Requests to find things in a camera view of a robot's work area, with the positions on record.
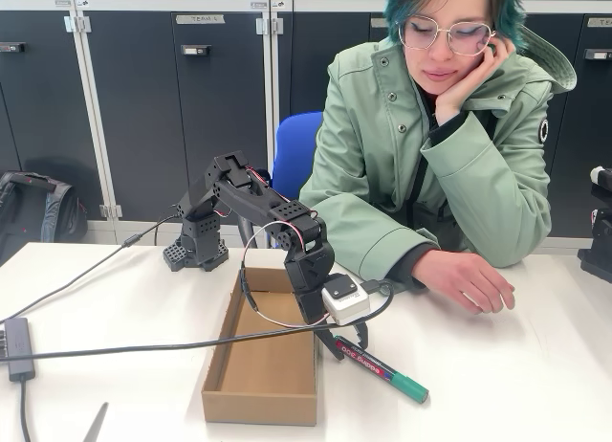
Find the person's right hand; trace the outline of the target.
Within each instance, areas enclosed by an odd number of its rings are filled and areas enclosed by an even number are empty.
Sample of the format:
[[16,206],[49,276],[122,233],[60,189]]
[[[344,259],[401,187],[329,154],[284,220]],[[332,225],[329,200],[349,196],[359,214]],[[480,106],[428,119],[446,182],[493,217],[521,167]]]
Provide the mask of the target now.
[[427,251],[415,263],[412,275],[474,315],[515,307],[512,284],[477,254]]

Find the person's left hand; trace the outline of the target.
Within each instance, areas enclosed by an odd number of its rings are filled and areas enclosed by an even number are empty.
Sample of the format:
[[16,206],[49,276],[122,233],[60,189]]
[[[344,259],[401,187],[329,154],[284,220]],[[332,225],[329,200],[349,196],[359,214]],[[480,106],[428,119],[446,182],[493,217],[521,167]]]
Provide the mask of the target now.
[[515,45],[509,38],[492,38],[484,49],[481,62],[436,98],[434,115],[438,125],[443,126],[455,118],[466,99],[514,52]]

